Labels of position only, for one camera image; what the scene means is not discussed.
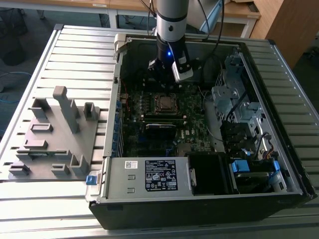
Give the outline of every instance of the barcode sticker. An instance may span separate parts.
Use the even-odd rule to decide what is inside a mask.
[[[106,7],[106,4],[92,4],[93,6]]]
[[[125,169],[138,168],[137,161],[125,161]]]

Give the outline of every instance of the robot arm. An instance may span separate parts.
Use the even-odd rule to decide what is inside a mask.
[[[192,4],[197,2],[197,0],[190,1]],[[150,62],[149,71],[166,87],[173,84],[172,77],[180,84],[193,76],[184,36],[188,5],[189,0],[157,1],[157,58]],[[201,29],[206,32],[212,29],[219,13],[220,8],[215,7],[209,14],[209,27],[204,21]]]

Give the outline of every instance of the power supply label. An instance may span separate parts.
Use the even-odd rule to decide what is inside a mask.
[[[178,190],[175,160],[145,161],[145,189],[148,192]]]

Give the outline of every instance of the blue latch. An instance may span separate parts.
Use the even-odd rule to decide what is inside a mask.
[[[275,167],[276,171],[280,170],[280,165],[279,165],[278,161],[274,161],[274,167]]]
[[[250,172],[247,160],[235,160],[231,167],[234,173]]]
[[[97,185],[98,184],[98,177],[93,175],[86,176],[86,185]]]

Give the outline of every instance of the slotted metal surface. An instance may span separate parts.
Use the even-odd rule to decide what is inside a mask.
[[[56,30],[37,66],[30,84],[1,143],[1,165],[16,160],[15,149],[24,139],[33,113],[27,108],[34,97],[47,97],[53,88],[65,85],[68,97],[78,106],[94,102],[102,111],[95,140],[91,169],[102,163],[104,136],[112,88],[113,42],[120,29],[64,26]],[[145,34],[143,31],[129,31]],[[318,117],[276,48],[264,40],[243,40],[267,86],[269,94],[287,129],[309,177],[319,189]],[[32,182],[0,184],[0,238],[74,238],[106,236],[180,236],[227,232],[309,227],[319,223],[319,198],[298,209],[283,210],[262,222],[215,225],[213,227],[164,228],[155,231],[106,231],[88,209],[84,182]]]

